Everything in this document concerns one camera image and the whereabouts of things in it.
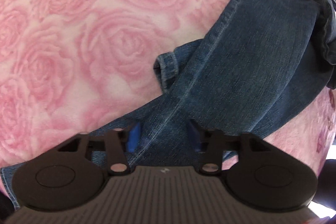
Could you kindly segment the pink rose blanket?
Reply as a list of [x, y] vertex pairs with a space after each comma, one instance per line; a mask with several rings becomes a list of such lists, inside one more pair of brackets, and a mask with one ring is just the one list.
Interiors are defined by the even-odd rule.
[[229, 0], [1, 0], [1, 191], [31, 160], [161, 95], [158, 55]]

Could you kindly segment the blue denim jeans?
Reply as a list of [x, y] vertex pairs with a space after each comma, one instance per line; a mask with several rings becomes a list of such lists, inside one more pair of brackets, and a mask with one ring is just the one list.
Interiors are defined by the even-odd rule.
[[[329, 0], [229, 0], [205, 36], [158, 55], [153, 71], [159, 97], [82, 133], [139, 122], [142, 136], [126, 157], [130, 166], [195, 164], [189, 120], [267, 138], [335, 87], [333, 6]], [[14, 193], [1, 193], [19, 207]]]

